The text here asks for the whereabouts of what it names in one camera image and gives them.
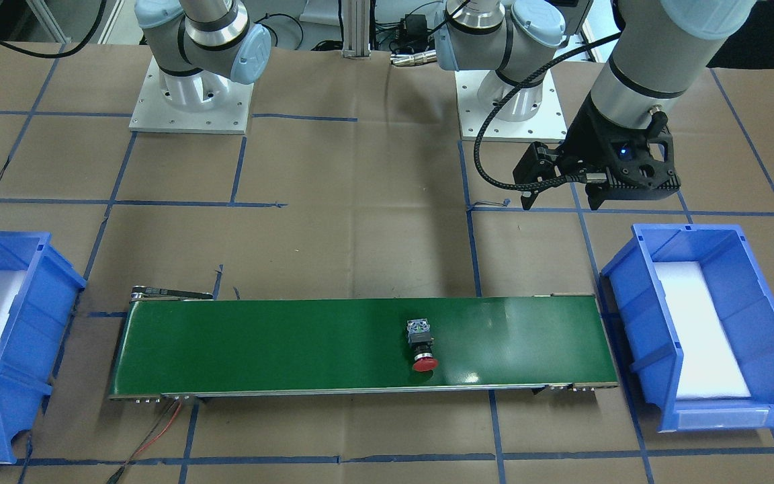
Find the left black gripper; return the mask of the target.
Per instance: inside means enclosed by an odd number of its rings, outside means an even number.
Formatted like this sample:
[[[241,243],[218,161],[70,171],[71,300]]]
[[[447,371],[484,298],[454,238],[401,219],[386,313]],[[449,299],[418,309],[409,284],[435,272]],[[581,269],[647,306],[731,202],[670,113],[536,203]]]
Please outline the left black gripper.
[[[623,128],[602,116],[586,98],[565,138],[562,149],[531,142],[513,169],[522,190],[520,202],[531,209],[544,190],[577,177],[585,183],[589,205],[604,201],[658,201],[675,195],[681,181],[675,169],[673,136],[663,110],[651,114],[645,126]]]

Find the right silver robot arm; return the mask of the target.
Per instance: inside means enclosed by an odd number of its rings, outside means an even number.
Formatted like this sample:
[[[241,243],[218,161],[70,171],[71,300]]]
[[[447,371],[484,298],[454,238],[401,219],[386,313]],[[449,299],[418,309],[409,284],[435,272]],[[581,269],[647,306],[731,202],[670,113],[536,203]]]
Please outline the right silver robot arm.
[[[267,64],[271,37],[240,1],[138,1],[147,46],[46,45],[0,41],[0,231],[89,235],[89,290],[101,277],[123,285],[148,254],[165,253],[206,280],[193,262],[197,236],[172,251],[196,216],[243,207],[225,196],[218,168],[237,185],[232,156],[241,135],[182,134],[187,122],[224,128],[246,122],[231,89],[251,85]]]

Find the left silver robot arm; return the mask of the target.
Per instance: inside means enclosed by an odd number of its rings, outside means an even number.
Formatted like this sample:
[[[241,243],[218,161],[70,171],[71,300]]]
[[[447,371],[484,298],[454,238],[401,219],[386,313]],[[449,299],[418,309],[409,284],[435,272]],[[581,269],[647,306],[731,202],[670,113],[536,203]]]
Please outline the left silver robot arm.
[[[753,6],[753,1],[615,1],[617,33],[557,55],[566,21],[550,2],[506,7],[500,1],[445,1],[433,32],[439,66],[486,73],[477,95],[486,117],[473,132],[478,174],[498,189],[518,191],[525,210],[544,191],[571,183],[585,185],[593,210],[605,201],[675,195],[680,180],[669,111]],[[614,49],[562,144],[552,149],[531,142],[510,183],[489,175],[481,144],[490,125],[534,116],[555,65],[610,42]]]

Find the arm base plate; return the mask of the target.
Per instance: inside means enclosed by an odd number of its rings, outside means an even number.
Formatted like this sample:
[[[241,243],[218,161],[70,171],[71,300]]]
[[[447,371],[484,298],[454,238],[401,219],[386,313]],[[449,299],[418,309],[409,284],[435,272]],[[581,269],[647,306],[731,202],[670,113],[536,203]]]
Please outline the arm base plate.
[[[252,85],[208,71],[186,77],[164,73],[152,58],[129,129],[156,134],[239,134],[248,128]]]
[[[455,73],[461,138],[473,141],[486,117],[512,88],[494,71]],[[541,85],[523,89],[501,108],[488,125],[483,138],[499,142],[541,141],[559,143],[565,139],[565,123],[553,74]]]

